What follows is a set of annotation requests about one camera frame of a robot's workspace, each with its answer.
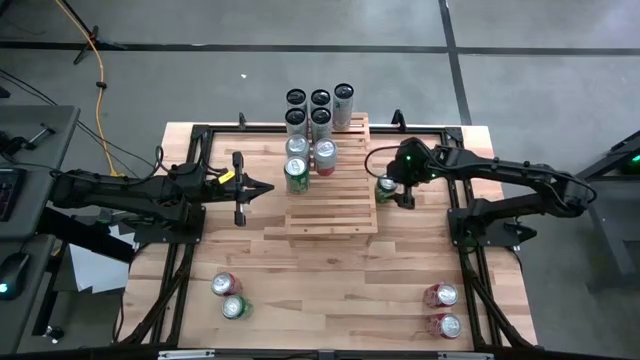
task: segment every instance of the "wooden tabletop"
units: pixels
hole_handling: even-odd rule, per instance
[[[185,161],[193,123],[168,123],[162,146],[165,164]],[[465,147],[493,157],[484,126],[462,127]],[[247,226],[233,224],[232,203],[207,204],[203,241],[196,247],[184,310],[180,347],[282,349],[470,350],[473,348],[457,251],[450,245],[446,183],[421,185],[416,209],[389,203],[378,206],[379,232],[370,247],[351,241],[300,242],[291,247],[284,236],[286,187],[284,134],[217,134],[214,167],[231,168],[231,154],[242,151],[245,172],[275,185],[248,206]],[[394,145],[403,135],[372,135],[371,149]],[[422,136],[428,146],[438,142]],[[383,151],[373,159],[382,171],[393,157]],[[502,198],[499,183],[473,180],[476,197]],[[460,195],[464,206],[464,196]],[[166,245],[151,245],[135,260],[126,288],[128,335],[156,300]],[[497,303],[520,333],[535,343],[535,333],[522,280],[513,254],[487,248],[487,263]],[[245,320],[226,320],[222,298],[211,292],[220,271],[240,278],[254,313]],[[445,281],[457,286],[458,304],[445,310],[461,320],[456,340],[434,338],[424,331],[424,316],[437,313],[422,302],[424,289]],[[486,313],[477,298],[483,334],[489,341]],[[167,319],[173,313],[169,304]],[[164,327],[164,336],[168,326]]]

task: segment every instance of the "soda can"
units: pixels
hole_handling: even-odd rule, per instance
[[[240,295],[231,295],[222,303],[222,315],[229,320],[247,318],[252,312],[251,302]]]
[[[318,175],[329,176],[336,169],[338,146],[331,139],[320,139],[313,147],[313,158]]]
[[[328,109],[331,102],[331,94],[327,90],[318,89],[311,93],[309,102],[309,113],[313,114],[313,110],[323,107]]]
[[[300,156],[309,162],[309,141],[306,137],[295,134],[290,136],[285,143],[287,158]]]
[[[307,94],[301,89],[291,89],[287,92],[287,109],[302,109],[307,113]]]
[[[300,156],[294,156],[284,165],[284,176],[287,180],[287,191],[300,195],[309,190],[309,165]]]
[[[451,307],[458,301],[458,291],[450,284],[435,284],[424,291],[423,301],[433,308]]]
[[[317,108],[311,113],[311,140],[315,144],[320,139],[331,139],[331,112]]]
[[[219,273],[213,277],[213,281],[211,282],[211,291],[218,296],[241,294],[242,283],[237,277],[230,273]]]
[[[427,316],[427,332],[445,339],[460,336],[460,320],[453,314],[435,314]]]
[[[295,134],[307,137],[308,122],[307,114],[302,109],[292,108],[284,115],[284,120],[287,125],[287,135],[292,136]]]
[[[349,84],[340,84],[336,86],[333,93],[333,128],[345,131],[351,125],[353,87]]]
[[[376,202],[378,204],[389,202],[398,189],[398,184],[386,176],[386,174],[382,175],[376,182]]]

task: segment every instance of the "wooden pallet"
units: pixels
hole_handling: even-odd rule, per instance
[[[285,232],[290,240],[351,237],[368,240],[378,232],[375,179],[364,169],[371,140],[368,115],[354,113],[351,127],[334,131],[332,140],[338,146],[334,173],[318,175],[313,171],[312,158],[309,191],[287,196]]]

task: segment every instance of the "gray desk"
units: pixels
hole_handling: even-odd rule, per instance
[[[79,110],[71,106],[1,106],[0,129],[10,136],[29,139],[40,131],[40,123],[45,122],[57,134],[43,139],[33,151],[20,150],[14,158],[18,162],[59,168],[78,116]],[[49,235],[32,237],[47,203],[53,179],[46,169],[24,168],[29,172],[18,203],[9,221],[0,222],[0,261],[17,252],[23,241],[27,241],[23,251],[31,255],[31,260],[25,289],[20,297],[12,301],[0,301],[0,354],[13,353],[18,348],[55,241]]]

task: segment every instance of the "concrete floor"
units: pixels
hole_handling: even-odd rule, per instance
[[[121,42],[445,45],[437,0],[73,4],[88,24],[101,26],[103,36]],[[640,30],[640,5],[633,0],[450,0],[449,7],[458,46],[640,47],[634,36]],[[36,0],[17,2],[0,19],[3,39],[81,40],[54,2]],[[93,127],[98,68],[93,56],[73,66],[75,55],[3,49],[0,67],[60,104],[80,107],[81,119]],[[373,122],[387,123],[401,108],[414,124],[460,123],[444,54],[103,52],[103,59],[109,84],[103,105],[106,136],[148,159],[168,121],[236,121],[239,111],[249,121],[281,121],[287,89],[342,81],[355,86],[355,110],[369,112]],[[460,63],[473,124],[490,127],[494,150],[503,158],[579,171],[638,130],[638,57],[461,56]],[[14,93],[0,104],[39,104],[0,84]],[[134,159],[119,157],[136,172],[148,171]],[[107,170],[100,148],[81,133],[74,136],[64,167]],[[506,196],[525,191],[504,190]],[[521,253],[540,344],[637,357],[640,296],[611,291],[593,296],[586,290],[586,281],[608,271],[589,220],[528,217],[525,222],[540,233]],[[105,301],[115,316],[117,301]],[[111,326],[105,319],[78,315],[81,307],[63,301],[57,309],[74,319],[67,321],[72,330],[58,348],[109,341],[109,331],[96,331],[102,335],[92,339],[81,336],[98,323]],[[47,346],[25,342],[22,349]]]

